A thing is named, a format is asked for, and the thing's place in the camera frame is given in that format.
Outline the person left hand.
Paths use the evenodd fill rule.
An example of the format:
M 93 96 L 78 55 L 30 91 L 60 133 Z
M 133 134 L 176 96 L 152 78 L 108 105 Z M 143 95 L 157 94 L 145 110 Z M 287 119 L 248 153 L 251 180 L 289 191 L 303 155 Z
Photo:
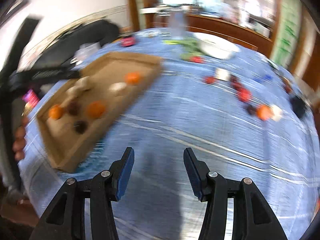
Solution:
M 22 116 L 21 125 L 16 129 L 15 141 L 12 146 L 12 150 L 15 154 L 15 160 L 19 162 L 25 158 L 24 148 L 26 146 L 26 126 L 29 119 L 26 116 Z

